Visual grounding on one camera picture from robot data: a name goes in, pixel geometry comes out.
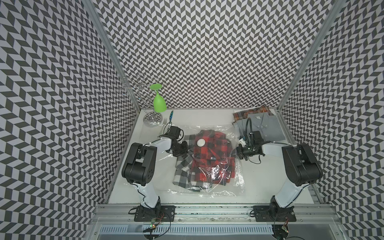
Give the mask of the grey shirt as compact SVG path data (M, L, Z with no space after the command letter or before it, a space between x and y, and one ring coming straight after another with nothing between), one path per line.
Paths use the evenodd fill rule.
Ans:
M277 117L268 113L250 114L247 119L236 121L233 125L241 137L245 133L260 131L265 141L279 142L286 139Z

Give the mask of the clear plastic vacuum bag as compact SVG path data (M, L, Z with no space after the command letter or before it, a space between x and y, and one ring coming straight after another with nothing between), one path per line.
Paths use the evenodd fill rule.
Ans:
M235 197L245 193L236 152L239 133L232 125L180 125L187 151L164 153L156 163L152 184L159 194Z

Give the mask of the red black buffalo plaid shirt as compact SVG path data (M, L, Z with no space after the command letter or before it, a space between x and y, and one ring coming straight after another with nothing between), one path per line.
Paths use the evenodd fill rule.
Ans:
M197 146L199 139L206 141L203 147ZM200 131L195 138L193 158L193 170L199 181L225 186L235 177L232 143L222 132Z

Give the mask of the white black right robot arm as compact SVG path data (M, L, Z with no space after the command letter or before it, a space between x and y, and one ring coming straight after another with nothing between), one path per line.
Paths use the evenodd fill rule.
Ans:
M291 145L276 141L265 141L259 131L239 139L236 147L239 159L249 161L250 157L274 156L282 158L287 180L281 190L272 197L271 206L276 210L292 206L304 188L323 177L323 170L313 150L306 143Z

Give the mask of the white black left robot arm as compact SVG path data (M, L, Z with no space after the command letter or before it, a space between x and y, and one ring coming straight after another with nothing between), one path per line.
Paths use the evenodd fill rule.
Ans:
M151 181L155 174L157 156L170 151L174 157L188 152L188 143L161 136L147 144L133 143L126 156L122 177L142 195L141 206L154 210L161 204Z

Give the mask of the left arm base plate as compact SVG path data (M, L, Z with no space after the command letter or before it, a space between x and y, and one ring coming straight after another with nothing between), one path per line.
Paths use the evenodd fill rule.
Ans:
M152 219L162 219L162 222L173 222L175 218L176 206L165 205L160 208L149 209L138 206L135 212L135 222L150 222Z

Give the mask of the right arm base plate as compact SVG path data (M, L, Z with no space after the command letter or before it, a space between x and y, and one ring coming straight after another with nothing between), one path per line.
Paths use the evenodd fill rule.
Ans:
M266 205L253 206L253 213L257 222L296 222L294 207L280 208Z

